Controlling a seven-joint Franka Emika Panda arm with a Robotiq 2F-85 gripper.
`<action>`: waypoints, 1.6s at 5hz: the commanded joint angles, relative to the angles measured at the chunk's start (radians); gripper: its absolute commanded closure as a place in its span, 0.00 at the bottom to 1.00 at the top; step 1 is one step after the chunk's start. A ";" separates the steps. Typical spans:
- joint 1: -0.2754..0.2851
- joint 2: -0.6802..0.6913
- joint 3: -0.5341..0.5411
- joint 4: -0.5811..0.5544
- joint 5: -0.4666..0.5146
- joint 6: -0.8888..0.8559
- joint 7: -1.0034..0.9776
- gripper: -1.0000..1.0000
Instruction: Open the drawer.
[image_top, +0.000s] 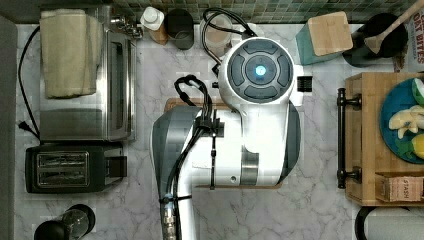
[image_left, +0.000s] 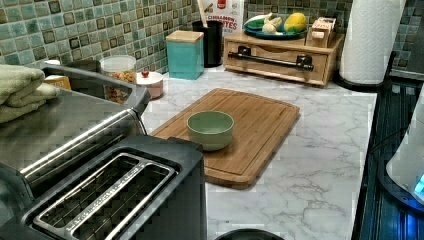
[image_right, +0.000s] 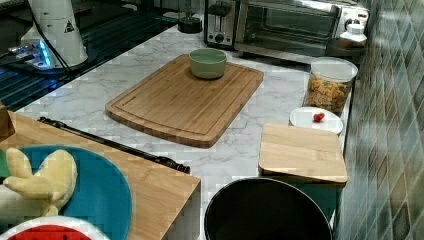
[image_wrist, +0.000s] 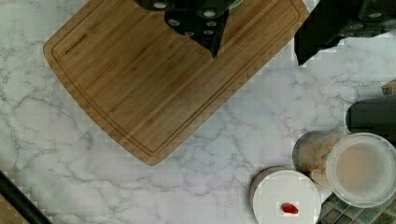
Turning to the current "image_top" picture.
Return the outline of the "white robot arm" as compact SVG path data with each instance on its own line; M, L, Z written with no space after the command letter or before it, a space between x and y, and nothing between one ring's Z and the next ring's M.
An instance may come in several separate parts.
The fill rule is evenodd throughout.
M224 108L213 107L195 76L178 80L198 89L203 102L171 108L152 128L163 240L197 240L193 188L267 188L289 175L301 145L300 78L281 44L253 37L222 61L218 89Z

